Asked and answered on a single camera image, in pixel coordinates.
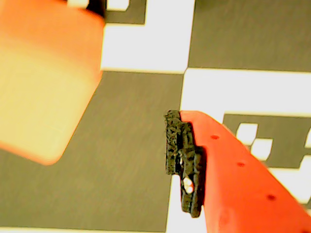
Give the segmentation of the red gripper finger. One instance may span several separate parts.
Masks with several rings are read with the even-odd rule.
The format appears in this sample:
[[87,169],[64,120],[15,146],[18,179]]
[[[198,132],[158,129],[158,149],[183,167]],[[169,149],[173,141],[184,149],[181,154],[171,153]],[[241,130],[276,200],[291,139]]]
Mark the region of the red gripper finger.
[[181,208],[205,214],[209,233],[308,233],[311,217],[223,124],[170,110],[166,173],[180,178]]

